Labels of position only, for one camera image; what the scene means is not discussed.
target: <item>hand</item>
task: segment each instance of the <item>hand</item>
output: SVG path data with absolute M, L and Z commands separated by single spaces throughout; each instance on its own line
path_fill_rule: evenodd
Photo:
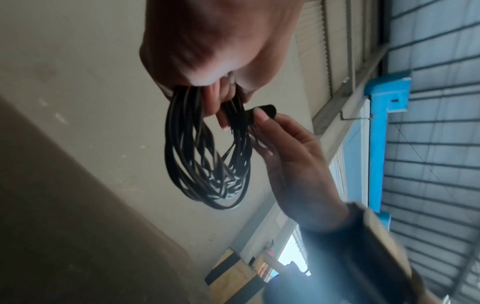
M 170 99 L 204 86 L 205 116 L 242 87 L 245 102 L 280 70 L 304 0 L 147 0 L 140 59 Z
M 291 117 L 275 120 L 254 110 L 254 132 L 266 147 L 251 139 L 265 160 L 271 189 L 283 212 L 301 227 L 329 231 L 348 216 L 318 139 Z

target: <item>concrete floor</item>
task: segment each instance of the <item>concrete floor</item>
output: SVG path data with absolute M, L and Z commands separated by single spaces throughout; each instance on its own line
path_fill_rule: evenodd
M 168 107 L 139 57 L 144 3 L 129 0 L 4 0 L 0 95 L 63 150 L 187 250 L 203 272 L 270 192 L 256 155 L 242 204 L 216 211 L 188 200 L 164 164 Z M 249 107 L 274 104 L 311 126 L 297 46 Z M 231 143 L 214 119 L 219 151 Z

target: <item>cable bundle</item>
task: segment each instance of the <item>cable bundle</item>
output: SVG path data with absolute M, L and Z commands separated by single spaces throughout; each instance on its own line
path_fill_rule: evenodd
M 233 134 L 233 143 L 222 157 L 204 123 L 199 87 L 175 90 L 165 124 L 165 163 L 170 179 L 189 198 L 218 210 L 237 206 L 247 192 L 252 156 L 248 126 L 253 122 L 253 113 L 247 114 L 251 111 L 245 111 L 238 95 L 221 107 Z M 216 202 L 232 199 L 239 192 L 231 205 Z

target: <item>blue metal column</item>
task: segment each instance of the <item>blue metal column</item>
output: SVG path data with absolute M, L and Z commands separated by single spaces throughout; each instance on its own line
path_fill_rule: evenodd
M 370 95 L 370 157 L 368 177 L 368 205 L 379 213 L 380 219 L 390 224 L 390 214 L 380 213 L 384 177 L 385 144 L 388 113 L 407 109 L 412 78 L 410 73 L 398 73 L 370 80 L 364 94 Z

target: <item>metal roof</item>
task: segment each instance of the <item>metal roof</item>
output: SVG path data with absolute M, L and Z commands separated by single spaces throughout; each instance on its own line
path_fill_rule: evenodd
M 382 210 L 434 293 L 480 303 L 480 1 L 392 0 L 389 30 L 412 93 L 389 114 Z

